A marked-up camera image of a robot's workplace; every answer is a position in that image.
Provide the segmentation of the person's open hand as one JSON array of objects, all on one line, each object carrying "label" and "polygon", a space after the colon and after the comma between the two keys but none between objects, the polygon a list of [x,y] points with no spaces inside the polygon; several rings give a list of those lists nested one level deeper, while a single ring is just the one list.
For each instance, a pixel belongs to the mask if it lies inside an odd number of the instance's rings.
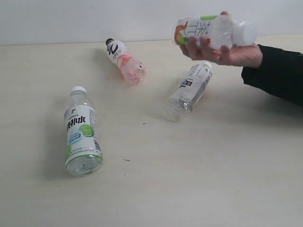
[{"label": "person's open hand", "polygon": [[182,53],[193,61],[211,61],[218,65],[258,68],[263,59],[260,47],[253,43],[251,46],[235,46],[220,49],[211,48],[211,39],[190,37],[186,45],[179,45]]}]

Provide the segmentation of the black sleeved forearm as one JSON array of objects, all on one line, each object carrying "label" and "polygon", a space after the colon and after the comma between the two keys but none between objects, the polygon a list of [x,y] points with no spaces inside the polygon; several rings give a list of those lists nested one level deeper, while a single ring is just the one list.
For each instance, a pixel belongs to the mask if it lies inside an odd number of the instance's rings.
[{"label": "black sleeved forearm", "polygon": [[259,88],[299,106],[303,105],[303,54],[259,46],[263,58],[258,68],[244,67],[244,84]]}]

